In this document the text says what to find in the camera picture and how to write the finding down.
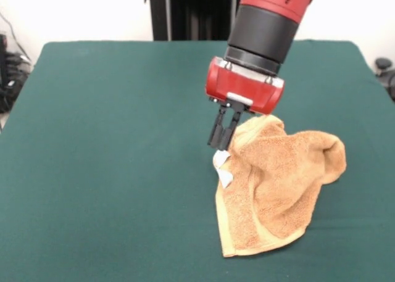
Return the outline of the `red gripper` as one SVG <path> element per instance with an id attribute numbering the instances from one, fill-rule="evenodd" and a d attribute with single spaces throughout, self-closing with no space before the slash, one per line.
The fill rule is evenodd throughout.
<path id="1" fill-rule="evenodd" d="M 281 78 L 261 74 L 221 57 L 214 57 L 209 65 L 206 94 L 221 101 L 237 101 L 249 111 L 271 114 L 283 94 L 285 82 Z M 227 151 L 245 107 L 234 110 L 228 127 L 223 128 L 227 108 L 220 106 L 207 144 Z"/>

